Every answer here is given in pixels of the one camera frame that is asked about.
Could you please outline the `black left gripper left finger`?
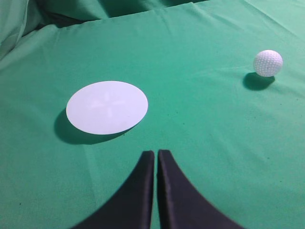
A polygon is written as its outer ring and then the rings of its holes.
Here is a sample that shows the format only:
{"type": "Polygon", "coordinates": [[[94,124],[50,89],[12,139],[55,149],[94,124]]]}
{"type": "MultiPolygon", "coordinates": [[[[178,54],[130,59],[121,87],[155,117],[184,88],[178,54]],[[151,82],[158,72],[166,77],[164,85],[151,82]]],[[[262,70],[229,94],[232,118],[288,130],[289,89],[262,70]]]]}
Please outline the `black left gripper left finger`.
{"type": "Polygon", "coordinates": [[[153,208],[154,152],[142,152],[136,166],[112,195],[77,229],[149,229],[153,208]]]}

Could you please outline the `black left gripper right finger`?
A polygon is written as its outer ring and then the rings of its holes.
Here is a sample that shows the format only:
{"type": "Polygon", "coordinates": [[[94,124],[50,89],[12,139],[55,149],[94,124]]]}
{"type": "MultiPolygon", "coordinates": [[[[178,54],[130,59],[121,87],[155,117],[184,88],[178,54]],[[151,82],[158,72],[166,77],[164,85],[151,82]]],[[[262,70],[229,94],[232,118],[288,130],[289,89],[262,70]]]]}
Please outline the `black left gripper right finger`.
{"type": "Polygon", "coordinates": [[[198,192],[170,150],[158,151],[157,200],[162,229],[242,228],[198,192]]]}

